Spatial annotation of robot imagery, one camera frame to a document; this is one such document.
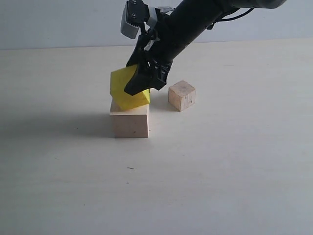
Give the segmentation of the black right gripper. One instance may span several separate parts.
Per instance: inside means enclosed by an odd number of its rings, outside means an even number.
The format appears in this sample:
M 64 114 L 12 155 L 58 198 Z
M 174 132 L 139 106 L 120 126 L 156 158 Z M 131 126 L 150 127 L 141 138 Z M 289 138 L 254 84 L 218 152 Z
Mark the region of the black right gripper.
M 124 92 L 136 95 L 167 84 L 173 60 L 188 46 L 187 22 L 158 22 L 141 31 L 127 67 L 137 65 Z

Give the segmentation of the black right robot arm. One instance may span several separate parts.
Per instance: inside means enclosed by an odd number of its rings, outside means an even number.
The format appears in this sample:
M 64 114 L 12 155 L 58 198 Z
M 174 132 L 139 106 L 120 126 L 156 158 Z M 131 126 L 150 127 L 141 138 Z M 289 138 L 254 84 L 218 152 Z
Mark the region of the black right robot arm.
M 176 8 L 149 7 L 141 0 L 128 0 L 121 20 L 121 33 L 137 39 L 127 66 L 137 68 L 124 91 L 135 95 L 147 89 L 162 89 L 173 60 L 205 30 L 227 22 L 241 8 L 275 9 L 283 0 L 183 0 Z

